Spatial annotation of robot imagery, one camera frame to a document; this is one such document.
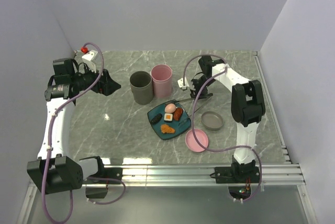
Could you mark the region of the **metal serving tongs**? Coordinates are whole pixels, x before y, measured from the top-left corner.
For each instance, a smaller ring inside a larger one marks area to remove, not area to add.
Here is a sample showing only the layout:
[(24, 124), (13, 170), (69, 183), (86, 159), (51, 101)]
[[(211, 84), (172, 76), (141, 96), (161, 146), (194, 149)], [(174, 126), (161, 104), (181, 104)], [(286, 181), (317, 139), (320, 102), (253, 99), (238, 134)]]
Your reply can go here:
[(194, 100), (195, 100), (194, 98), (186, 98), (186, 99), (181, 99), (181, 100), (175, 100), (175, 99), (173, 99), (173, 100), (171, 100), (169, 102), (166, 102), (165, 104), (166, 105), (169, 104), (169, 103), (176, 104), (176, 103), (181, 103), (181, 102), (185, 102), (185, 101), (189, 101), (189, 100), (192, 101), (192, 105), (190, 107), (190, 109), (192, 111), (189, 113), (189, 115), (184, 120), (182, 120), (182, 121), (180, 121), (178, 123), (178, 125), (180, 126), (180, 125), (183, 125), (184, 123), (186, 123), (187, 121), (191, 121), (192, 115), (194, 113), (196, 113), (198, 110), (200, 110), (202, 107), (204, 107), (210, 101), (210, 99), (212, 98), (212, 96), (213, 96), (213, 93), (209, 93), (205, 97), (200, 97), (199, 99), (202, 99), (204, 102), (200, 106), (196, 107), (196, 109), (194, 111), (193, 111), (193, 105), (195, 104), (194, 103)]

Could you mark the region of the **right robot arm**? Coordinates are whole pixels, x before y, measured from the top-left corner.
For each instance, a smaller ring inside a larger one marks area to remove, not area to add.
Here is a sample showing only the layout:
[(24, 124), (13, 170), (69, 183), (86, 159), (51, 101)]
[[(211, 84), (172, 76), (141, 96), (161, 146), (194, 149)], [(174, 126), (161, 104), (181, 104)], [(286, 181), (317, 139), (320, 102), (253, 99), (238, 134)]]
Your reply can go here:
[(193, 104), (196, 104), (204, 88), (214, 81), (220, 82), (231, 92), (231, 114), (237, 124), (237, 138), (234, 147), (226, 149), (210, 149), (198, 139), (194, 129), (194, 116), (191, 117), (191, 131), (196, 143), (210, 152), (226, 152), (234, 150), (231, 164), (231, 178), (243, 183), (250, 178), (252, 183), (262, 180), (262, 164), (255, 151), (255, 138), (257, 128), (265, 114), (265, 102), (262, 84), (258, 80), (249, 80), (234, 71), (227, 61), (218, 55), (200, 54), (191, 60), (199, 58), (199, 65), (204, 74), (204, 81), (196, 90)]

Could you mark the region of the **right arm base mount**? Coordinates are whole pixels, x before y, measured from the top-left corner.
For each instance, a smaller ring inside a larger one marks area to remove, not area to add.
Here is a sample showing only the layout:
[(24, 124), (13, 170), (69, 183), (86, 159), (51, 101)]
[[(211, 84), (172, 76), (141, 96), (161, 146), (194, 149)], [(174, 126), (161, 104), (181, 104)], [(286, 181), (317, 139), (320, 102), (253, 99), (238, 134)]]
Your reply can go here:
[(216, 184), (228, 184), (228, 191), (234, 201), (241, 203), (250, 200), (262, 186), (259, 168), (254, 164), (232, 163), (228, 166), (218, 166), (209, 176)]

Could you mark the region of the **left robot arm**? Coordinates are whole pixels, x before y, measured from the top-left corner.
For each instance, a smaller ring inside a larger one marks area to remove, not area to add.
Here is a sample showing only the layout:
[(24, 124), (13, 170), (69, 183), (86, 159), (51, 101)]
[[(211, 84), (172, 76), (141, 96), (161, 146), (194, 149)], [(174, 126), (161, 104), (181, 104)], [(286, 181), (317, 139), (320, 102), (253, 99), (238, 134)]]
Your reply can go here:
[(54, 74), (44, 93), (47, 102), (44, 139), (37, 159), (28, 162), (27, 173), (38, 190), (46, 195), (80, 189), (87, 178), (100, 183), (106, 177), (100, 156), (78, 162), (70, 157), (70, 121), (80, 92), (90, 90), (109, 96), (121, 86), (107, 69), (97, 69), (95, 57), (83, 56), (81, 65), (83, 72), (74, 59), (54, 60)]

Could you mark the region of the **orange fried chicken piece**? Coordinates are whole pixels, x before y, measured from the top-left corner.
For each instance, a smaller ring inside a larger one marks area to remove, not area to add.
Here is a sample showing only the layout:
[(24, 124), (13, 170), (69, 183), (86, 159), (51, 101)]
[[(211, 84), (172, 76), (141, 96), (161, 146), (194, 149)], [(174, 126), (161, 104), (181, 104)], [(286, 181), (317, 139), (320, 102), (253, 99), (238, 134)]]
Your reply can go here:
[(160, 129), (163, 134), (175, 134), (175, 129), (167, 124), (162, 124)]

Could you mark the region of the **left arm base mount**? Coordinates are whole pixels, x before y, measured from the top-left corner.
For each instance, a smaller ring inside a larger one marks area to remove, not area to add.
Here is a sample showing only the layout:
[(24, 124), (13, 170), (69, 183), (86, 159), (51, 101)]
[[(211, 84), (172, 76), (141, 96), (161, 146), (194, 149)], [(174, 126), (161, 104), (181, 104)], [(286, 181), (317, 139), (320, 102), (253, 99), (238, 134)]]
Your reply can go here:
[(109, 187), (120, 185), (122, 188), (123, 169), (121, 167), (104, 168), (101, 175), (89, 176), (83, 185), (85, 185), (85, 195), (88, 199), (104, 199), (107, 196)]

